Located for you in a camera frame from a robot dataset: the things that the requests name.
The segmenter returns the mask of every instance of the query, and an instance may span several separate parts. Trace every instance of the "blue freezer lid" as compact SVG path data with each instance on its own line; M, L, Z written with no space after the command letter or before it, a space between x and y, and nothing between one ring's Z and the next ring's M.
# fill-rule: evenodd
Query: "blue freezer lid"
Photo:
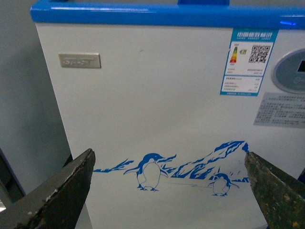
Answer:
M305 7L229 6L228 0L183 0L183 4L168 4L170 0L163 0L163 4L120 2L40 0L30 12L34 22L305 29Z

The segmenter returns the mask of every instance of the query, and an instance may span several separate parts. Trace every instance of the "penguin illustration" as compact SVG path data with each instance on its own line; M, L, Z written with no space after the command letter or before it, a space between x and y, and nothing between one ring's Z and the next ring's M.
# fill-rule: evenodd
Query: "penguin illustration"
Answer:
M227 174L218 173L215 175L218 177L214 182L210 183L209 186L213 186L213 196L227 196L227 192L230 190L231 186L236 186L239 188L238 185L233 184Z
M151 191L158 191L156 187L159 184L160 176L168 177L167 172L162 170L157 164L157 161L162 158L164 157L156 153L147 154L137 167L128 169L124 172L124 175L127 173L136 173L139 183L138 188L146 191L146 188L150 187Z

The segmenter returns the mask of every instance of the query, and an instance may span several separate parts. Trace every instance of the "white freezer body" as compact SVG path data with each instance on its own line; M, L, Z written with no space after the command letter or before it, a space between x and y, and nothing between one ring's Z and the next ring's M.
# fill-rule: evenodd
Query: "white freezer body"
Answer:
M94 229L255 229L266 223L247 182L232 182L238 187L229 186L222 197L215 196L214 178L161 173L158 191L140 190L132 169L149 153L176 155L166 167L177 169L240 142L209 176L246 177L246 143L295 178L304 169L304 129L253 123L265 92L284 93L271 81L273 69L305 47L305 31L279 31L258 96L229 96L220 90L232 28L37 23L37 29L73 157L92 148L100 170L133 161L93 173L86 204ZM59 53L99 53L102 68L61 68Z

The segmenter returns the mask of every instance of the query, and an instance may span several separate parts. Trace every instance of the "energy label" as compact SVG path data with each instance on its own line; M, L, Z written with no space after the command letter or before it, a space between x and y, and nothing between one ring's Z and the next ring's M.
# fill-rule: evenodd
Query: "energy label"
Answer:
M220 94L258 95L277 33L277 30L233 30Z

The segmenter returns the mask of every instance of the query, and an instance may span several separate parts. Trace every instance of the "chest freezer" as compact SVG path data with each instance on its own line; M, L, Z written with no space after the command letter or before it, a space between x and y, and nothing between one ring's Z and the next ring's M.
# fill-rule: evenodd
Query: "chest freezer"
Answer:
M31 15L72 155L96 153L94 229L266 225L244 157L305 167L305 8L40 0Z

